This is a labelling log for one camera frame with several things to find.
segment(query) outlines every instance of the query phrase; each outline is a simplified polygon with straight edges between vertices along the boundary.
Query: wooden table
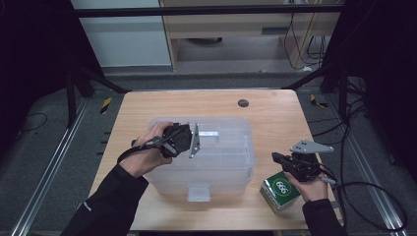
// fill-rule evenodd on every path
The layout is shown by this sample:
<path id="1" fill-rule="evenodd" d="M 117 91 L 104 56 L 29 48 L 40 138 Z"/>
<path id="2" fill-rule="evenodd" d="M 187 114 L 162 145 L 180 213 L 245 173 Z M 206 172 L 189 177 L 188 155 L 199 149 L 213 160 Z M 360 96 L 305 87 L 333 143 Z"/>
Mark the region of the wooden table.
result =
<path id="1" fill-rule="evenodd" d="M 248 107 L 238 100 L 247 99 Z M 302 198 L 274 215 L 260 194 L 262 182 L 281 170 L 271 159 L 274 151 L 289 148 L 305 138 L 309 127 L 293 90 L 170 90 L 129 92 L 125 95 L 107 148 L 91 188 L 115 165 L 131 140 L 142 134 L 156 117 L 246 117 L 252 126 L 254 177 L 241 196 L 211 196 L 209 203 L 189 203 L 186 196 L 160 195 L 149 185 L 140 200 L 132 230 L 284 230 L 306 229 Z M 334 196 L 328 191 L 330 199 Z"/>

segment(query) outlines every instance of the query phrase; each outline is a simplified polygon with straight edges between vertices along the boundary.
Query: black pole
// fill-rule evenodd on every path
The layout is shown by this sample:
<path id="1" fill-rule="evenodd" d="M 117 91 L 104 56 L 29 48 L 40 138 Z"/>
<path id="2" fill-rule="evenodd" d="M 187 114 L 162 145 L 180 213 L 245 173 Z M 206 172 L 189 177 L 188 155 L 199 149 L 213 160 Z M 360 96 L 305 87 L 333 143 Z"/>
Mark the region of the black pole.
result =
<path id="1" fill-rule="evenodd" d="M 67 85 L 67 104 L 68 104 L 68 124 L 67 128 L 73 126 L 74 121 L 77 117 L 76 112 L 76 96 L 74 91 L 74 82 L 71 75 L 71 72 L 68 72 L 66 76 L 66 85 Z"/>
<path id="2" fill-rule="evenodd" d="M 332 70 L 332 67 L 334 66 L 334 63 L 331 62 L 327 62 L 325 63 L 321 68 L 319 68 L 318 70 L 310 73 L 309 75 L 305 76 L 304 78 L 302 78 L 299 81 L 296 81 L 295 83 L 286 86 L 286 87 L 282 87 L 282 89 L 292 89 L 292 90 L 296 90 L 299 87 L 305 85 L 306 83 L 314 80 L 317 77 L 323 77 L 325 76 L 329 71 Z"/>
<path id="3" fill-rule="evenodd" d="M 109 89 L 112 89 L 112 90 L 114 90 L 118 93 L 127 93 L 127 92 L 131 91 L 130 89 L 124 89 L 124 88 L 121 88 L 121 87 L 118 87 L 118 86 L 114 85 L 113 83 L 107 81 L 105 78 L 103 78 L 101 76 L 98 76 L 95 73 L 93 73 L 92 71 L 88 70 L 87 68 L 80 67 L 79 70 L 82 74 L 88 76 L 92 80 L 95 80 L 95 81 L 101 83 L 102 85 L 108 87 Z"/>
<path id="4" fill-rule="evenodd" d="M 78 18 L 148 17 L 223 14 L 267 13 L 331 13 L 341 12 L 342 4 L 311 5 L 253 5 L 253 6 L 206 6 L 206 7 L 161 7 L 120 9 L 78 9 L 74 11 L 50 11 L 51 14 L 71 15 Z"/>
<path id="5" fill-rule="evenodd" d="M 342 64 L 340 68 L 340 78 L 339 78 L 339 114 L 343 121 L 348 122 L 347 117 L 347 66 Z"/>

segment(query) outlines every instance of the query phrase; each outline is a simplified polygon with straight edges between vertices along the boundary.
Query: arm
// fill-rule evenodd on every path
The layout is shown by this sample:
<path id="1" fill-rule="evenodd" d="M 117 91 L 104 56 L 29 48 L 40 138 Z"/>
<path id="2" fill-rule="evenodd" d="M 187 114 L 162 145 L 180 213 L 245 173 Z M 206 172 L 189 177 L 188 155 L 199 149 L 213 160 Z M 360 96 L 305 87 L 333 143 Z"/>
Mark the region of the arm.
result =
<path id="1" fill-rule="evenodd" d="M 300 183 L 290 173 L 285 173 L 289 182 L 297 187 L 306 202 L 303 213 L 312 236 L 347 236 L 340 225 L 328 199 L 328 184 L 320 178 Z"/>
<path id="2" fill-rule="evenodd" d="M 135 145 L 161 136 L 163 130 L 171 125 L 171 122 L 157 122 L 138 137 Z M 172 158 L 164 158 L 156 148 L 134 153 L 122 160 L 80 206 L 61 235 L 127 235 L 139 199 L 149 184 L 143 175 L 171 162 Z"/>

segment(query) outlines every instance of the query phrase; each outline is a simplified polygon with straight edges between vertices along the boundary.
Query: metal rail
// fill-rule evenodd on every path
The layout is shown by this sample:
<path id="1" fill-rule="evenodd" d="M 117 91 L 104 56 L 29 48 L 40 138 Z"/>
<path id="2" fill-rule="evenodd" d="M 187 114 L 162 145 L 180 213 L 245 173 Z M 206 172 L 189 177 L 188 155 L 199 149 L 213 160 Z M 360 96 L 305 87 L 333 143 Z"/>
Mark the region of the metal rail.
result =
<path id="1" fill-rule="evenodd" d="M 329 95 L 327 95 L 327 100 L 334 115 L 337 117 L 337 119 L 339 119 L 339 122 L 341 122 L 341 118 L 338 115 L 337 109 L 335 108 L 336 102 Z M 352 133 L 349 134 L 346 141 L 349 144 L 349 147 L 352 151 L 352 157 L 364 181 L 368 183 L 376 184 L 378 186 L 382 186 L 380 180 L 378 179 L 371 165 L 368 163 L 364 153 L 360 149 L 360 146 Z M 389 197 L 384 192 L 377 191 L 375 188 L 369 188 L 369 192 L 386 226 L 390 229 L 401 227 L 402 221 L 398 213 L 396 212 Z M 392 232 L 391 235 L 392 236 L 407 236 L 408 233 L 404 229 L 399 232 Z"/>
<path id="2" fill-rule="evenodd" d="M 36 214 L 39 211 L 39 208 L 42 205 L 43 200 L 45 199 L 48 189 L 55 178 L 59 166 L 61 165 L 61 162 L 64 159 L 65 153 L 67 152 L 68 147 L 80 126 L 80 123 L 84 117 L 88 104 L 89 99 L 83 98 L 79 110 L 77 112 L 78 116 L 74 122 L 74 125 L 71 128 L 68 128 L 65 132 L 39 184 L 37 185 L 36 190 L 31 196 L 30 201 L 27 207 L 25 208 L 25 211 L 19 218 L 16 225 L 13 227 L 11 234 L 12 236 L 24 236 L 28 234 L 31 224 L 33 223 L 33 220 L 36 217 Z"/>

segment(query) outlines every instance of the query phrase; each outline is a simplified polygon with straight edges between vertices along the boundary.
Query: small round object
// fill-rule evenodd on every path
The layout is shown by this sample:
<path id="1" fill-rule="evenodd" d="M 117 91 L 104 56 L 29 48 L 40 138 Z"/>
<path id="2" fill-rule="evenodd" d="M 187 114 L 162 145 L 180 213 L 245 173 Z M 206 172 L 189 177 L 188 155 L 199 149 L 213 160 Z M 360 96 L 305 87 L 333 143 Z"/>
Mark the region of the small round object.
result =
<path id="1" fill-rule="evenodd" d="M 240 99 L 240 100 L 237 102 L 237 104 L 238 104 L 240 107 L 247 107 L 247 106 L 249 106 L 249 101 L 248 101 L 247 99 Z"/>

